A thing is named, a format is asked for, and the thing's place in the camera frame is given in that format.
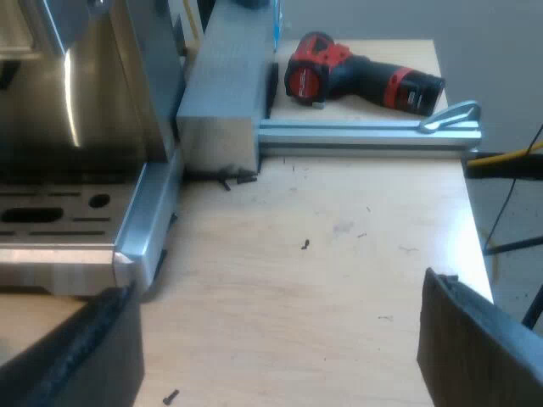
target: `metal slot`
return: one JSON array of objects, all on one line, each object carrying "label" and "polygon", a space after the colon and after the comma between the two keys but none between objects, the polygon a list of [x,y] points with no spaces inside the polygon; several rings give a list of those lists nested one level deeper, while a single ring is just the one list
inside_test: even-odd
[{"label": "metal slot", "polygon": [[11,208],[2,214],[4,223],[51,223],[62,218],[62,208]]},{"label": "metal slot", "polygon": [[102,236],[105,231],[31,231],[31,236]]},{"label": "metal slot", "polygon": [[109,222],[111,218],[74,218],[74,222]]},{"label": "metal slot", "polygon": [[81,194],[79,192],[51,192],[48,193],[49,197],[73,197],[77,198],[80,197]]},{"label": "metal slot", "polygon": [[37,196],[35,192],[0,192],[0,198],[31,198]]}]

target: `stainless steel machine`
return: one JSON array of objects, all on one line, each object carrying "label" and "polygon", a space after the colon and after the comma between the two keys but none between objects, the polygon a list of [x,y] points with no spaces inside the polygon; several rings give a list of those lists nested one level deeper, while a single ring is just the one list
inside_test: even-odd
[{"label": "stainless steel machine", "polygon": [[216,1],[181,100],[168,0],[3,2],[0,286],[144,292],[182,168],[224,180],[262,156],[459,157],[479,143],[475,102],[424,121],[267,119],[273,6],[240,3]]},{"label": "stainless steel machine", "polygon": [[3,1],[0,286],[150,286],[183,84],[167,0]]}]

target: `small screw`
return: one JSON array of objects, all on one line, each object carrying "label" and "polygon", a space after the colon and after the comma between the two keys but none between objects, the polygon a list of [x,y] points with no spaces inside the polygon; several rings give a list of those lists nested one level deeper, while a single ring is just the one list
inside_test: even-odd
[{"label": "small screw", "polygon": [[179,390],[175,389],[172,394],[162,400],[162,403],[170,405],[173,399],[179,394]]}]

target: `cordless drill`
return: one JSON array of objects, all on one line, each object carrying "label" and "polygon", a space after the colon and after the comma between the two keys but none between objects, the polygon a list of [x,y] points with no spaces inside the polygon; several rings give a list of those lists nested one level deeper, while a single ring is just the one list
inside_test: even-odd
[{"label": "cordless drill", "polygon": [[302,104],[358,95],[372,103],[430,116],[445,80],[398,65],[372,62],[354,55],[321,32],[304,36],[288,61],[287,95]]}]

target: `metal clamp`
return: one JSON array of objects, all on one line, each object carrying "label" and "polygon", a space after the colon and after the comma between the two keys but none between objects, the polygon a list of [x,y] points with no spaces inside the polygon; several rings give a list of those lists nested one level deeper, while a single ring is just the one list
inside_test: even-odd
[{"label": "metal clamp", "polygon": [[426,120],[421,121],[418,130],[421,133],[431,134],[448,125],[454,125],[461,121],[479,121],[480,118],[481,106],[473,100],[468,100],[450,106],[448,109],[441,110]]}]

